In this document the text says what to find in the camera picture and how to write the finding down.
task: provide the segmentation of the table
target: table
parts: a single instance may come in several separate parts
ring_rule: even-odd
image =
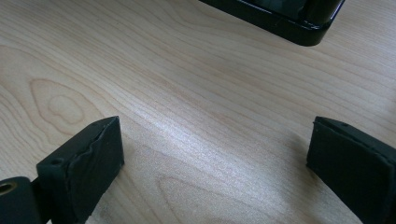
[[[197,0],[0,2],[0,179],[120,116],[88,223],[359,223],[305,167],[315,116],[396,147],[396,2],[294,45]]]

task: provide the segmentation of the wooden table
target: wooden table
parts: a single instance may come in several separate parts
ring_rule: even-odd
[[[396,147],[396,2],[296,46],[197,0],[0,1],[0,179],[120,116],[88,223],[359,223],[305,167],[315,116]]]

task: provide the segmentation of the black object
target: black object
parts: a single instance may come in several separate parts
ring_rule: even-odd
[[[396,149],[343,122],[317,117],[307,166],[363,223],[396,223]]]
[[[0,223],[84,223],[124,164],[120,120],[98,120],[37,166],[0,181]]]
[[[320,43],[345,0],[200,0],[302,46]]]

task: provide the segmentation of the wood grain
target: wood grain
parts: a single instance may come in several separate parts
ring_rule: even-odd
[[[119,115],[88,223],[359,223],[305,156],[315,116],[396,147],[396,2],[291,44],[197,0],[0,1],[0,179]]]

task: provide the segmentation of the table surface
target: table surface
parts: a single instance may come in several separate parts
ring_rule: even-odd
[[[359,223],[306,167],[315,116],[396,146],[396,2],[294,45],[197,0],[0,2],[0,179],[120,116],[88,223]]]

